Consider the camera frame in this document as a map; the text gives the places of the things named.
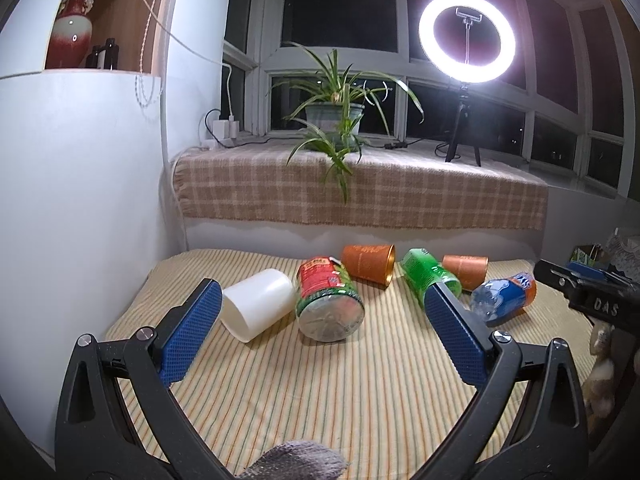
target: white cup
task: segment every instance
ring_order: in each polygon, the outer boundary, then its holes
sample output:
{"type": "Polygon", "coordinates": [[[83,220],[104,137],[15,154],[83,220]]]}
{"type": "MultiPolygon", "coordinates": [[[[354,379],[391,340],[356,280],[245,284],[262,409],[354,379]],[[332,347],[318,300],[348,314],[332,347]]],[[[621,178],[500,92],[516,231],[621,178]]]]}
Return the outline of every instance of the white cup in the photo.
{"type": "Polygon", "coordinates": [[[248,343],[293,311],[296,291],[286,274],[265,269],[222,291],[220,318],[231,335],[248,343]]]}

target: gray fuzzy fabric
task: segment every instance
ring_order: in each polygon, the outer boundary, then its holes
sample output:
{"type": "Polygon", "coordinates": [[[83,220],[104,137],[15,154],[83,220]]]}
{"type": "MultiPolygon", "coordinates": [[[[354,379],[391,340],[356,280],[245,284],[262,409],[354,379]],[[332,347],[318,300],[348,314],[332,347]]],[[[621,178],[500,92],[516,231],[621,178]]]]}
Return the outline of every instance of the gray fuzzy fabric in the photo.
{"type": "Polygon", "coordinates": [[[273,447],[238,476],[240,480],[336,480],[347,469],[339,453],[306,440],[273,447]]]}

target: tripod leg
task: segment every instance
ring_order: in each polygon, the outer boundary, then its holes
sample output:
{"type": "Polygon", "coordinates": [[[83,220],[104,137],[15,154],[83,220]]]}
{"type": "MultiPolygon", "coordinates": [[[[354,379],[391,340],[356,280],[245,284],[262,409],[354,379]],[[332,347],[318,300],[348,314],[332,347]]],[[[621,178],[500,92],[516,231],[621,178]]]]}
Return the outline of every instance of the tripod leg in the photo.
{"type": "Polygon", "coordinates": [[[460,114],[464,109],[465,104],[460,103],[458,105],[458,111],[456,112],[456,122],[453,124],[453,134],[449,141],[449,149],[447,150],[447,156],[444,159],[445,162],[451,162],[456,156],[456,150],[458,149],[458,127],[460,126],[460,114]]]}

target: window pane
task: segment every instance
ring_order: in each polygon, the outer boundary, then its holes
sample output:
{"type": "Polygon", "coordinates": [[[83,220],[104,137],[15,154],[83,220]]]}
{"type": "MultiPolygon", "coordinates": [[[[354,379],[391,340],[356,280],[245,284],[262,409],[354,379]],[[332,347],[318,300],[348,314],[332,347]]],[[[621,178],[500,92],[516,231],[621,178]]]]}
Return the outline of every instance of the window pane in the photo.
{"type": "MultiPolygon", "coordinates": [[[[413,58],[427,59],[420,38],[418,24],[425,7],[431,0],[407,0],[409,10],[409,51],[413,58]]],[[[515,0],[487,0],[494,4],[507,18],[516,35],[516,57],[511,67],[500,76],[500,80],[520,88],[526,87],[524,72],[524,56],[518,20],[518,9],[515,0]]],[[[464,61],[465,59],[465,27],[462,19],[456,16],[455,9],[448,9],[436,20],[436,38],[443,50],[451,57],[464,61]]],[[[485,64],[495,59],[500,49],[498,35],[493,23],[482,20],[471,28],[470,62],[485,64]]]]}
{"type": "MultiPolygon", "coordinates": [[[[240,121],[240,131],[244,131],[244,70],[240,70],[237,66],[233,66],[231,71],[231,79],[229,80],[229,90],[231,92],[231,106],[236,121],[240,121]]],[[[229,118],[229,98],[226,92],[226,78],[228,77],[228,68],[222,69],[222,92],[220,92],[220,119],[229,118]]]]}
{"type": "Polygon", "coordinates": [[[285,0],[286,41],[396,52],[396,0],[285,0]]]}
{"type": "Polygon", "coordinates": [[[536,51],[538,94],[578,113],[574,42],[564,7],[553,0],[527,0],[536,51]]]}
{"type": "MultiPolygon", "coordinates": [[[[272,83],[275,85],[281,81],[292,79],[290,77],[274,77],[272,83]]],[[[389,126],[389,132],[394,132],[394,120],[396,116],[396,85],[393,83],[367,80],[358,80],[357,84],[366,84],[367,88],[388,88],[388,92],[380,92],[377,94],[380,99],[380,107],[386,117],[389,126]]],[[[291,114],[295,109],[310,97],[305,91],[290,88],[288,85],[278,86],[271,90],[271,129],[272,130],[299,130],[304,125],[297,121],[286,121],[284,117],[291,114]]],[[[360,100],[359,104],[365,105],[364,117],[360,120],[361,134],[384,134],[386,135],[385,125],[380,117],[380,113],[375,105],[360,100]]],[[[297,117],[306,120],[306,112],[302,110],[297,117]]]]}
{"type": "MultiPolygon", "coordinates": [[[[418,84],[410,86],[424,109],[424,122],[420,124],[420,113],[410,104],[407,136],[449,140],[458,108],[458,92],[418,84]]],[[[524,112],[471,97],[468,129],[460,137],[460,144],[521,155],[524,121],[524,112]]]]}
{"type": "Polygon", "coordinates": [[[622,146],[606,140],[591,139],[591,155],[587,175],[617,188],[621,164],[622,146]]]}
{"type": "Polygon", "coordinates": [[[622,78],[616,43],[604,7],[580,13],[587,39],[591,88],[593,91],[593,130],[622,137],[624,106],[622,78]]]}
{"type": "Polygon", "coordinates": [[[229,0],[226,14],[225,40],[243,52],[246,52],[250,7],[251,0],[229,0]]]}
{"type": "Polygon", "coordinates": [[[572,170],[576,140],[575,134],[536,116],[531,158],[572,170]]]}

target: ring light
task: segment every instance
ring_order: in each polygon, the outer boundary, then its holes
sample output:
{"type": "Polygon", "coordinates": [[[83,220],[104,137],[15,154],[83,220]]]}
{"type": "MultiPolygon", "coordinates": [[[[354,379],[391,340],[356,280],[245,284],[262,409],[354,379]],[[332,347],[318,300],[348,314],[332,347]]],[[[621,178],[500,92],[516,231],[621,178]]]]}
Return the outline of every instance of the ring light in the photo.
{"type": "Polygon", "coordinates": [[[484,0],[433,0],[424,9],[418,26],[418,35],[425,54],[446,75],[464,83],[484,83],[501,76],[513,62],[516,39],[507,19],[492,4],[484,0]],[[487,17],[498,31],[500,54],[484,66],[460,63],[449,57],[438,44],[434,33],[436,18],[450,7],[469,7],[487,17]]]}

